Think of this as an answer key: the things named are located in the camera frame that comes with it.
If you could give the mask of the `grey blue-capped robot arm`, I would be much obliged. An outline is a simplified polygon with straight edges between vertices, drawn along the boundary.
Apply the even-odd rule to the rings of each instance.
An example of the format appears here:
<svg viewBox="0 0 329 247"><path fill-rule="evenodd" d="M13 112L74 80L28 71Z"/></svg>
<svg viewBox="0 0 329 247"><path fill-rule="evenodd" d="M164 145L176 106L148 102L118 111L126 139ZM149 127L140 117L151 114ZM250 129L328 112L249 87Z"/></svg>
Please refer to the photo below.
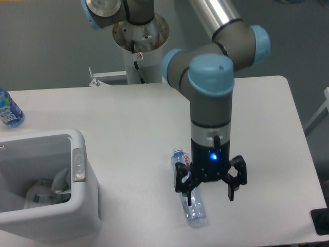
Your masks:
<svg viewBox="0 0 329 247"><path fill-rule="evenodd" d="M247 183L246 163L229 157L234 72L266 60L270 39L264 28L248 26L231 1L190 1L210 44L163 55L167 21L154 1L82 1L92 28L113 28L124 55L128 84L166 81L190 103L192 163L175 166L174 187L192 203L201 183L222 180L228 197Z"/></svg>

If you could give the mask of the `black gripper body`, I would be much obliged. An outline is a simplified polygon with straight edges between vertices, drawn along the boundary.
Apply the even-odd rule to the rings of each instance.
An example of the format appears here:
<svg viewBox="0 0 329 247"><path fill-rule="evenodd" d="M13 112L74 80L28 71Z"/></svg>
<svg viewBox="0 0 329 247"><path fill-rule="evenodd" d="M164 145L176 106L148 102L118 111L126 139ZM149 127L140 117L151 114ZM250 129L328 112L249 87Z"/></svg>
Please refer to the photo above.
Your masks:
<svg viewBox="0 0 329 247"><path fill-rule="evenodd" d="M195 183L215 182L231 168L229 162L230 140L219 149L202 146L191 140L192 164L190 168Z"/></svg>

